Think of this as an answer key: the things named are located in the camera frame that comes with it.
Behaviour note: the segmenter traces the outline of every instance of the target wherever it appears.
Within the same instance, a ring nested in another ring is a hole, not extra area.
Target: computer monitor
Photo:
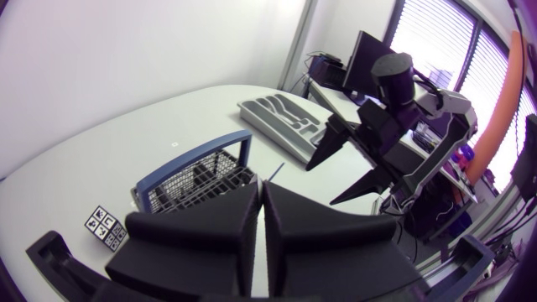
[[[371,69],[377,59],[394,53],[371,34],[360,31],[343,81],[343,88],[347,90],[346,94],[353,102],[361,105],[361,102],[365,102],[365,96],[379,98],[377,85],[371,77]]]

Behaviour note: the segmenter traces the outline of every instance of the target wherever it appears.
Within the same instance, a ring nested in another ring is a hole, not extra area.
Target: desk
[[[27,300],[60,300],[25,253],[48,230],[74,257],[103,276],[112,253],[84,227],[102,205],[120,221],[136,211],[130,189],[145,175],[213,138],[253,133],[248,166],[262,179],[285,162],[273,182],[328,205],[372,167],[349,143],[311,172],[239,117],[237,102],[280,93],[321,121],[331,113],[313,102],[257,86],[217,86],[140,108],[102,123],[30,160],[0,183],[0,257]],[[238,155],[238,146],[227,148]],[[333,208],[369,215],[377,196]],[[259,213],[253,295],[267,296],[264,213]]]
[[[330,110],[331,112],[339,113],[348,122],[360,123],[360,118],[357,115],[359,106],[353,103],[345,94],[341,91],[335,91],[330,88],[325,88],[319,85],[316,81],[311,81],[309,93],[315,98],[319,105]],[[420,148],[412,140],[412,131],[409,130],[400,140],[404,146],[412,149],[421,158],[426,159],[429,155]],[[444,175],[453,185],[463,191],[471,200],[477,203],[477,198],[467,188],[461,180],[456,180],[451,174],[449,174],[444,168],[441,168],[442,175]]]

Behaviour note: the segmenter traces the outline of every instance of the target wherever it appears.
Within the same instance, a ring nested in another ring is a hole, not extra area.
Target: blue handle
[[[144,177],[136,184],[136,190],[142,199],[143,211],[147,213],[151,212],[149,192],[162,184],[163,181],[167,180],[172,175],[179,173],[182,169],[196,161],[205,158],[207,155],[213,154],[222,148],[238,142],[242,142],[238,164],[242,167],[246,167],[248,163],[248,153],[250,152],[250,144],[252,143],[252,134],[248,130],[241,130],[215,138],[197,148],[193,148],[191,151],[170,160],[167,164],[164,164],[153,173]]]

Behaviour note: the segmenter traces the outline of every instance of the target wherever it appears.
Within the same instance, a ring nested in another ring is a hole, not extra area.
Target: white wall
[[[360,30],[383,40],[392,17],[395,0],[339,0],[329,26],[323,50],[347,65]]]
[[[347,65],[360,30],[383,39],[394,4],[395,0],[318,0],[302,61],[312,51],[323,51],[335,55]],[[286,91],[307,71],[302,61],[294,67],[295,75],[284,86]],[[299,83],[293,93],[300,94],[301,90],[302,84]]]
[[[304,3],[9,1],[0,18],[0,178],[152,102],[220,84],[275,88]]]

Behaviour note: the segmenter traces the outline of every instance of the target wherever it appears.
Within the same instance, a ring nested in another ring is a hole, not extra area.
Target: gray cutlery tray
[[[239,102],[241,118],[307,164],[326,126],[280,94]]]

